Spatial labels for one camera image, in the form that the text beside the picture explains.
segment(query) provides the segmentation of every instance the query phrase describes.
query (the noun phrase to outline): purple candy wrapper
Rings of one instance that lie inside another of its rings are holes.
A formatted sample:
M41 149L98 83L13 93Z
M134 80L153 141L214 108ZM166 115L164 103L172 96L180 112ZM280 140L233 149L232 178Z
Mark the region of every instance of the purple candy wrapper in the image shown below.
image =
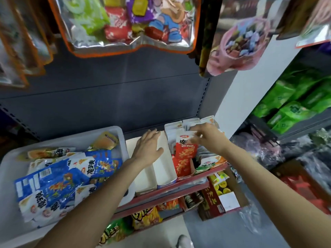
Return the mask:
M134 15L134 13L132 12L133 4L134 4L134 0L126 0L126 12L127 12L127 15L129 17L131 23L144 23L144 22L149 22L151 20L154 20L153 0L148 0L148 6L147 6L145 16Z

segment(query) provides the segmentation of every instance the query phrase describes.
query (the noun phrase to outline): cartoon blue shoe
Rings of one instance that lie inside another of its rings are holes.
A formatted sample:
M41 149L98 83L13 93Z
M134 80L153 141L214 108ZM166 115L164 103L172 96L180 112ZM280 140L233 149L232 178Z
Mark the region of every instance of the cartoon blue shoe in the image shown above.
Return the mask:
M151 21L148 26L154 27L160 31L163 31L164 24L161 23L159 20L154 20L154 21Z
M179 43L182 41L182 36L178 32L178 30L172 31L169 33L168 41L171 43Z

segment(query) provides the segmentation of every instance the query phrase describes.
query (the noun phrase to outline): person's left hand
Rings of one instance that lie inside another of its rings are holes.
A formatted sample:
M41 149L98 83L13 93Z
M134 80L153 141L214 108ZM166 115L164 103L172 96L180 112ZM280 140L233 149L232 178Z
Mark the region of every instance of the person's left hand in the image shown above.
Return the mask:
M163 148L156 150L160 135L161 132L157 132L157 129L153 131L148 130L137 141L131 159L137 162L142 169L150 166L163 154Z

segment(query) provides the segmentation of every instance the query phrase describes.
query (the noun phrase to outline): gray shoe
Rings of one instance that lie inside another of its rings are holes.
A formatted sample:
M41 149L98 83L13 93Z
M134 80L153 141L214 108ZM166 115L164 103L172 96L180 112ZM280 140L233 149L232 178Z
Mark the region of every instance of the gray shoe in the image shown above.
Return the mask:
M185 235L180 235L176 248L194 248L192 240Z

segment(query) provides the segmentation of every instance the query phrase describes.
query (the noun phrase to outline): shoe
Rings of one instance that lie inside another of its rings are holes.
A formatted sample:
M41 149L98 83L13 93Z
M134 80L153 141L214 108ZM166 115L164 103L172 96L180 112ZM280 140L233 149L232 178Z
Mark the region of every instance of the shoe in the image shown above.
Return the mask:
M182 36L178 32L178 30L172 31L169 33L168 41L171 43L179 43L182 41Z
M154 20L154 21L151 21L148 25L149 27L154 27L154 28L157 28L158 30L160 31L163 31L163 28L164 28L164 24L161 23L159 20Z
M180 235L176 248L194 248L192 240L188 236Z

